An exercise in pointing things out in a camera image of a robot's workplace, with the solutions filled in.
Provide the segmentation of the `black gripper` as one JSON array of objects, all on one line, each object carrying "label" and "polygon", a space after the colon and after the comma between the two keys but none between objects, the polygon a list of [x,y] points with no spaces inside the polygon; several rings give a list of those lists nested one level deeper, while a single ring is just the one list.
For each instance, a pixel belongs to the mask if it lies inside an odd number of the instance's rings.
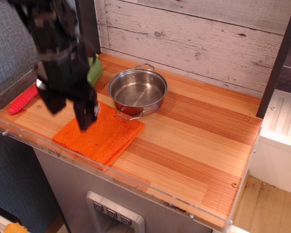
[{"label": "black gripper", "polygon": [[77,36],[62,52],[39,56],[36,86],[45,105],[52,114],[57,114],[66,107],[67,99],[73,101],[79,128],[86,131],[99,112],[97,94],[88,83],[89,72],[97,62],[94,45]]}]

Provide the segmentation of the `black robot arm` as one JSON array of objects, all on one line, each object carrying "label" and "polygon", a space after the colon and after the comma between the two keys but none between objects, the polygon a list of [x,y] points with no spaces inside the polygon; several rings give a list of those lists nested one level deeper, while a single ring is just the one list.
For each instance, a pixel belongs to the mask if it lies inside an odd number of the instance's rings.
[{"label": "black robot arm", "polygon": [[97,94],[87,80],[90,71],[85,41],[76,35],[76,13],[65,0],[10,0],[30,33],[40,63],[36,86],[52,114],[74,103],[82,131],[97,120]]}]

